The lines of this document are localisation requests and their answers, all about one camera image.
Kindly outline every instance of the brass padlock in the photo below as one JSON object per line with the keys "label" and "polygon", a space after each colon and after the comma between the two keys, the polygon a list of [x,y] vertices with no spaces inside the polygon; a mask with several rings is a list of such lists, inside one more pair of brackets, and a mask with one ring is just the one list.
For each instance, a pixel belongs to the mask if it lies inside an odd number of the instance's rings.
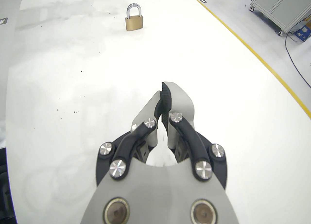
{"label": "brass padlock", "polygon": [[[130,10],[132,7],[138,8],[137,16],[130,16]],[[142,28],[142,15],[141,7],[137,3],[132,3],[126,10],[125,25],[127,31],[134,31]]]}

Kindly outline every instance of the floor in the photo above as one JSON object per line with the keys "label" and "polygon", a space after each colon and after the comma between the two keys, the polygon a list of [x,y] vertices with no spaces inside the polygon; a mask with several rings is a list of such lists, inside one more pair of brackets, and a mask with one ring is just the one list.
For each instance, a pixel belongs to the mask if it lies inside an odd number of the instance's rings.
{"label": "floor", "polygon": [[[21,0],[0,0],[0,19],[8,17],[8,22],[0,26],[0,147],[5,137],[5,102],[8,78],[10,49],[13,39],[14,26]],[[288,84],[302,103],[311,110],[311,88],[303,81],[292,65],[285,50],[285,38],[279,37],[267,25],[264,17],[248,8],[250,0],[206,0],[204,5],[243,39],[273,70]],[[195,41],[195,34],[188,39]],[[304,43],[287,40],[287,47],[292,59],[304,78],[311,84],[311,39]],[[221,52],[203,52],[206,54],[221,54]]]}

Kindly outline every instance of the metal screw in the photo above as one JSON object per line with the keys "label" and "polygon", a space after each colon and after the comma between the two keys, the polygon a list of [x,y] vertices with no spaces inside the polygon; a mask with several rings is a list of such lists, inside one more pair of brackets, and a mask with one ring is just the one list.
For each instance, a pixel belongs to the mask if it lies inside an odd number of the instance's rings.
{"label": "metal screw", "polygon": [[123,198],[112,199],[104,209],[106,224],[125,224],[130,215],[129,204]]}
{"label": "metal screw", "polygon": [[131,132],[133,132],[134,130],[136,130],[136,128],[137,128],[137,125],[134,124],[134,125],[131,127]]}
{"label": "metal screw", "polygon": [[181,113],[172,113],[171,114],[171,120],[173,122],[176,122],[176,123],[180,122],[182,120],[182,114]]}
{"label": "metal screw", "polygon": [[212,144],[212,152],[214,156],[221,158],[225,154],[224,148],[219,144]]}
{"label": "metal screw", "polygon": [[212,166],[207,161],[198,161],[195,165],[195,171],[204,180],[210,179],[213,175]]}
{"label": "metal screw", "polygon": [[213,205],[203,199],[197,200],[191,207],[191,220],[194,224],[215,224],[217,217]]}
{"label": "metal screw", "polygon": [[114,160],[109,167],[110,176],[113,178],[121,177],[126,170],[126,164],[124,161],[118,159]]}
{"label": "metal screw", "polygon": [[156,121],[153,118],[148,118],[144,121],[147,128],[151,129],[156,125]]}
{"label": "metal screw", "polygon": [[111,150],[112,150],[112,143],[106,142],[100,146],[99,153],[101,155],[109,155]]}

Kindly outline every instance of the yellow stripe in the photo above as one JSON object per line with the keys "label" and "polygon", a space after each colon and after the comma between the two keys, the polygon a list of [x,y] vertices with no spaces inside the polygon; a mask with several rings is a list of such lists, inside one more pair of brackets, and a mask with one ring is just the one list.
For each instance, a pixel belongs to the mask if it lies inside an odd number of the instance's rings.
{"label": "yellow stripe", "polygon": [[221,22],[223,24],[224,27],[226,27],[234,36],[237,37],[237,39],[242,42],[244,44],[245,47],[247,47],[250,52],[252,52],[258,59],[260,62],[263,63],[263,65],[279,80],[279,82],[287,89],[287,91],[292,95],[292,97],[297,101],[297,103],[301,106],[301,108],[305,111],[305,113],[307,114],[307,116],[309,118],[311,118],[311,111],[305,106],[305,104],[300,100],[300,98],[295,94],[295,92],[286,84],[286,82],[276,73],[275,70],[272,69],[272,67],[270,65],[268,65],[268,63],[263,60],[263,58],[258,55],[258,53],[255,52],[255,50],[253,50],[251,48],[250,45],[248,45],[239,35],[237,35],[228,25],[226,25],[217,15],[215,15],[211,10],[209,10],[201,1],[196,0],[197,2],[199,2],[203,7],[206,8],[206,10],[208,12],[210,12],[219,22]]}

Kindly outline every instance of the white tabletop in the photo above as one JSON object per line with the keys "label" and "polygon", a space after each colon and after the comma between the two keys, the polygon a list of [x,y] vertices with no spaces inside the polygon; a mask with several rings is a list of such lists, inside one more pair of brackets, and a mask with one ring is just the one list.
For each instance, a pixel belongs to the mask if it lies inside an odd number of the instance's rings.
{"label": "white tabletop", "polygon": [[[127,32],[134,2],[144,27]],[[196,0],[23,0],[14,44],[6,132],[19,224],[80,223],[99,146],[129,131],[162,81],[191,97],[196,130],[225,148],[241,224],[309,222],[310,119]],[[173,164],[158,135],[149,163]]]}

